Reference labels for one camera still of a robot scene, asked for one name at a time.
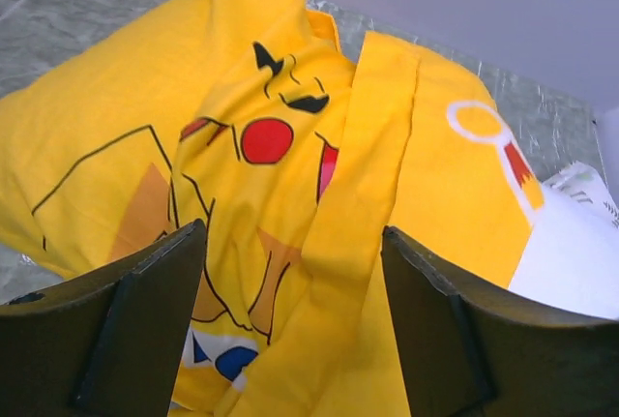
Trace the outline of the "yellow cartoon pillowcase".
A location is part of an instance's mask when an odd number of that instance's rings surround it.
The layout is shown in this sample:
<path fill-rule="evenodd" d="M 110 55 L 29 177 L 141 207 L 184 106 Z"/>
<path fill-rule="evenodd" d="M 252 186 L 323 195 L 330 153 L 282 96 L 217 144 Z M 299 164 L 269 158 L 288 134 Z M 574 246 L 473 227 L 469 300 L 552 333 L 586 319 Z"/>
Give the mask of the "yellow cartoon pillowcase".
<path fill-rule="evenodd" d="M 188 416 L 406 416 L 393 225 L 508 287 L 545 205 L 482 82 L 305 0 L 169 0 L 1 102 L 1 238 L 73 278 L 196 219 Z"/>

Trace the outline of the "white pillow insert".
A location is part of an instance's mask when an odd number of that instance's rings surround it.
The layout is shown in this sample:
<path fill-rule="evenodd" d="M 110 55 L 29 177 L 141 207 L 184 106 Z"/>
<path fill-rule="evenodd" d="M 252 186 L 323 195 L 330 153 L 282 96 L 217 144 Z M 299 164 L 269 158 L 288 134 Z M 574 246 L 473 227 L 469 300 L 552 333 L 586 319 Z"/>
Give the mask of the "white pillow insert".
<path fill-rule="evenodd" d="M 508 289 L 573 313 L 618 318 L 618 229 L 547 186 Z"/>

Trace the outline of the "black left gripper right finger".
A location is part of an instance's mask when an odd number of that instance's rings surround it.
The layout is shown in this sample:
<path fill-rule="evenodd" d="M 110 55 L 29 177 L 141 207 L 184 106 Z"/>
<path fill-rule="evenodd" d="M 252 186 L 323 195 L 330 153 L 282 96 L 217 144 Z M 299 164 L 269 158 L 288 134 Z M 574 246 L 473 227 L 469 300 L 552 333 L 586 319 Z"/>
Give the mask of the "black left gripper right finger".
<path fill-rule="evenodd" d="M 382 270 L 414 416 L 614 416 L 618 324 L 489 283 L 399 229 Z"/>

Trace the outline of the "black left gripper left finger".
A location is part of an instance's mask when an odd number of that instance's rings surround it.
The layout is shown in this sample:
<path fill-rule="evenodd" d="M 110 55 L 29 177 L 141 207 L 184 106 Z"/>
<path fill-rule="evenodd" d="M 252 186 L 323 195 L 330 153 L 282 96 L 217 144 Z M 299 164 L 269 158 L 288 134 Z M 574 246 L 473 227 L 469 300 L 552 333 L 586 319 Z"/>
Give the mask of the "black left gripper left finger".
<path fill-rule="evenodd" d="M 4 416 L 164 416 L 206 254 L 196 220 L 1 307 Z"/>

